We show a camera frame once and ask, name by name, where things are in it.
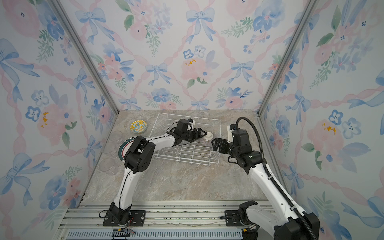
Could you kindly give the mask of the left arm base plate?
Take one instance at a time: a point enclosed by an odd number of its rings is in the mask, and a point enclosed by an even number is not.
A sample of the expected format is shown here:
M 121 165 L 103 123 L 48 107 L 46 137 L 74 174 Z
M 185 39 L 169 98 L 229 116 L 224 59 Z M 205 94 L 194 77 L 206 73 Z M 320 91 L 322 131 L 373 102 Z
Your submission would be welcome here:
M 104 217 L 103 227 L 143 227 L 146 218 L 145 210 L 133 210 L 127 219 L 118 221 L 112 213 L 107 212 Z

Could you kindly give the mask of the yellow blue floral bowl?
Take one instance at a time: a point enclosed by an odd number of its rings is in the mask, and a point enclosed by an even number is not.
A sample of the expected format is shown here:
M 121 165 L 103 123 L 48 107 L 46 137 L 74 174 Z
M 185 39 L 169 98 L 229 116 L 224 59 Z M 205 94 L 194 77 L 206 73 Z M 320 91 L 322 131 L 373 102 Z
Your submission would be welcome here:
M 148 128 L 145 120 L 136 120 L 130 125 L 130 131 L 134 134 L 144 133 Z

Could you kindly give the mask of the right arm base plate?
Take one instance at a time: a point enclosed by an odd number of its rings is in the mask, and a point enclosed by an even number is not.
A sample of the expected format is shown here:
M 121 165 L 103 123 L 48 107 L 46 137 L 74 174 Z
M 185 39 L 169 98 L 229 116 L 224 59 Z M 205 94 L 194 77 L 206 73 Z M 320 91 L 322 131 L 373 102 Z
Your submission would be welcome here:
M 224 216 L 220 220 L 225 220 L 227 227 L 245 227 L 249 228 L 256 223 L 251 222 L 247 214 L 243 210 L 226 210 Z

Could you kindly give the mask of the plain white plate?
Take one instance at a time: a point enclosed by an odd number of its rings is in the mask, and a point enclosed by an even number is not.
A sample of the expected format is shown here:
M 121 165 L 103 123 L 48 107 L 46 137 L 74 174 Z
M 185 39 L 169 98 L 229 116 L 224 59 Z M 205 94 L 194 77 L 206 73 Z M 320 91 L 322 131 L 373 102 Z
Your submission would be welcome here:
M 125 155 L 126 155 L 127 151 L 129 150 L 129 148 L 131 147 L 132 143 L 135 141 L 135 139 L 136 139 L 136 137 L 131 137 L 129 139 L 126 139 L 119 146 L 118 157 L 119 157 L 120 161 L 124 161 L 125 160 Z

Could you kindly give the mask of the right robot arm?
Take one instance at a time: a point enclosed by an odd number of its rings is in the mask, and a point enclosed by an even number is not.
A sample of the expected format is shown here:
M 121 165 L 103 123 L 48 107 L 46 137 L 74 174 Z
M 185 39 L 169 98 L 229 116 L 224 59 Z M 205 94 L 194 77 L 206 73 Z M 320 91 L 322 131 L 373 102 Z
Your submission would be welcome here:
M 255 201 L 239 206 L 244 224 L 255 224 L 269 233 L 275 240 L 317 240 L 320 220 L 314 213 L 307 213 L 288 195 L 275 178 L 262 151 L 255 151 L 246 130 L 231 130 L 228 139 L 215 138 L 212 148 L 215 152 L 229 155 L 236 164 L 261 188 L 274 213 L 260 207 Z

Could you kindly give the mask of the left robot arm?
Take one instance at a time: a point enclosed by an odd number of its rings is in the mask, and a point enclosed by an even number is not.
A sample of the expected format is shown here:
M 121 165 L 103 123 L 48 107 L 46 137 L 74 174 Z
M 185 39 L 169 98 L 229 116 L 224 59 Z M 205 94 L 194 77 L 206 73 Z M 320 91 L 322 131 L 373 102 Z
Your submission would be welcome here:
M 106 217 L 114 224 L 126 226 L 131 221 L 131 207 L 134 191 L 142 173 L 149 167 L 154 152 L 180 146 L 182 142 L 193 143 L 208 135 L 201 128 L 195 128 L 193 119 L 181 119 L 166 133 L 154 138 L 137 136 L 129 148 L 123 147 L 124 175 L 115 200 L 110 204 Z

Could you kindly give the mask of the white wire dish rack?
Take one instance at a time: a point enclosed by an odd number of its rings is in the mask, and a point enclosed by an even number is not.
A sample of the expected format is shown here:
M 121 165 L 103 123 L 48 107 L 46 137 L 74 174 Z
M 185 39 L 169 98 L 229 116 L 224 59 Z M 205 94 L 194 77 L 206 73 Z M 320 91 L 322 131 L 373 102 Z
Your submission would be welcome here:
M 154 158 L 209 166 L 218 164 L 219 152 L 211 141 L 221 137 L 222 121 L 159 113 L 150 134 L 151 139 L 165 136 L 175 139 L 169 147 L 156 149 Z

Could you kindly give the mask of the striped grey bowl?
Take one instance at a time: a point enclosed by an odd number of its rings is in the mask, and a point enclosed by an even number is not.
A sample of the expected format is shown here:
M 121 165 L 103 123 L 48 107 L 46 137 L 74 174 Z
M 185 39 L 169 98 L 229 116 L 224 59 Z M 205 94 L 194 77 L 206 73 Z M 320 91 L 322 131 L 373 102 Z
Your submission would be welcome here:
M 205 147 L 212 147 L 212 140 L 214 139 L 214 135 L 211 132 L 207 132 L 207 134 L 200 139 L 200 143 Z

